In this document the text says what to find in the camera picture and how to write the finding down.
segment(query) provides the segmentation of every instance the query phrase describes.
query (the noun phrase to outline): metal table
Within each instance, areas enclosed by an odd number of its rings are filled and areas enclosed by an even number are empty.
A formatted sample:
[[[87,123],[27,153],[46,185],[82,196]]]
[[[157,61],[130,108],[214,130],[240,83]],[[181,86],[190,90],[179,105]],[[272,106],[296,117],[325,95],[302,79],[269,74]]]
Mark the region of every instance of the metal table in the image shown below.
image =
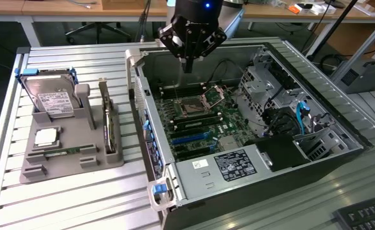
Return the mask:
[[[286,57],[298,58],[300,71],[375,144],[375,120],[344,94],[304,55],[278,38],[234,39],[234,43],[269,40]],[[91,104],[101,103],[98,78],[109,78],[110,94],[121,109],[125,166],[50,181],[19,183],[21,166],[31,125],[33,105],[11,75],[0,115],[0,230],[125,229],[158,230],[158,213],[150,208],[147,174],[142,160],[127,95],[125,50],[157,43],[33,48],[18,54],[17,68],[74,66],[81,82],[91,86]],[[317,183],[218,217],[190,230],[210,229],[337,229],[333,211],[375,197],[375,148]]]

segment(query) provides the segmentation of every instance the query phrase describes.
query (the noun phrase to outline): keyboard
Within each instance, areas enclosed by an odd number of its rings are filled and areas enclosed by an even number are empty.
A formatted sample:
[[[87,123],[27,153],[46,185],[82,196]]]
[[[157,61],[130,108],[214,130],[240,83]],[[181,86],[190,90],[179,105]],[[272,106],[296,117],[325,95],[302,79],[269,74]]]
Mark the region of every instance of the keyboard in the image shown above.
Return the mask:
[[[375,230],[375,198],[334,212],[345,230]]]

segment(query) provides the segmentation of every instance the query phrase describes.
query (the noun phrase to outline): hard drive label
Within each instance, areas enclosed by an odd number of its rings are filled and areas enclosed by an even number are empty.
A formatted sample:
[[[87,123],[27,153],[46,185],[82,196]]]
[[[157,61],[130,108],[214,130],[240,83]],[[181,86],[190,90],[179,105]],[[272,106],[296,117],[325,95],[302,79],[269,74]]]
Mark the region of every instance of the hard drive label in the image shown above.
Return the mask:
[[[238,150],[214,157],[226,181],[234,181],[257,173],[246,151]]]
[[[73,113],[74,108],[67,92],[53,92],[39,94],[43,106],[50,115]]]

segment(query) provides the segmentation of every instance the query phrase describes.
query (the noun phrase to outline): circuit board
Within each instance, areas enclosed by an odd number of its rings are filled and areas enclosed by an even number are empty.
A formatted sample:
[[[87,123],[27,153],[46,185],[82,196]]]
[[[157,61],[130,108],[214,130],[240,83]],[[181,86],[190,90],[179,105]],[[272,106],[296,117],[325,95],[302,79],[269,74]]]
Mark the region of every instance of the circuit board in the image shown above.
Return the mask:
[[[205,101],[202,95],[155,100],[177,161],[240,148],[249,140],[256,139],[249,121],[234,106],[237,96],[229,90],[222,91],[210,90]],[[204,125],[201,121],[210,119],[213,120],[206,124],[204,122]],[[177,127],[181,128],[183,123],[175,125],[178,120],[189,120],[189,125],[194,127],[182,126],[186,130],[179,131]]]

